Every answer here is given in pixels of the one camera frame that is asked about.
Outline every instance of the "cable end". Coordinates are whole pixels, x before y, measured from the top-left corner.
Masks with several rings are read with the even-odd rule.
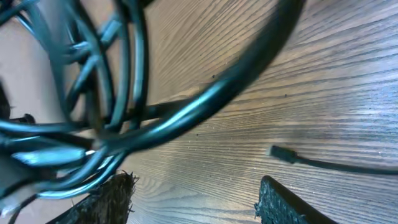
[[[268,149],[267,156],[272,156],[291,164],[295,163],[297,160],[297,152],[285,147],[274,145]]]

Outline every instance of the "wood grain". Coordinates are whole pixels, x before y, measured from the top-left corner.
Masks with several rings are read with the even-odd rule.
[[[192,96],[216,79],[239,60],[274,3],[153,3],[146,11],[151,101]],[[397,223],[397,177],[266,156],[278,144],[323,161],[398,164],[397,9],[396,1],[308,1],[289,43],[258,81],[193,131],[125,162],[142,177],[132,222],[259,222],[252,205],[261,177],[271,175],[339,223]]]

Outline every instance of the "cable connector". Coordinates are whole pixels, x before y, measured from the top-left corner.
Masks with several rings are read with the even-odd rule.
[[[279,147],[279,146],[271,146],[269,150],[267,151],[268,156],[276,157],[282,161],[289,162],[291,164],[295,163],[297,161],[297,152],[285,148],[285,147]]]

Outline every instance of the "wooden surface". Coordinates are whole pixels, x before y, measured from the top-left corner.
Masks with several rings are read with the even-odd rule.
[[[192,96],[216,79],[273,5],[156,1],[146,10],[151,102]],[[263,175],[339,223],[397,223],[397,177],[266,156],[278,144],[323,161],[398,165],[397,38],[397,1],[308,1],[258,81],[186,135],[125,162],[141,178],[131,223],[258,223],[253,204]]]

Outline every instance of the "wooden table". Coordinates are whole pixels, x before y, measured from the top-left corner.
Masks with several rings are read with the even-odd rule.
[[[146,10],[150,101],[192,96],[217,79],[275,1],[158,0]],[[260,79],[194,130],[124,164],[141,179],[131,223],[258,223],[271,175],[339,223],[397,223],[398,178],[290,165],[271,144],[323,161],[398,164],[398,2],[307,1]]]

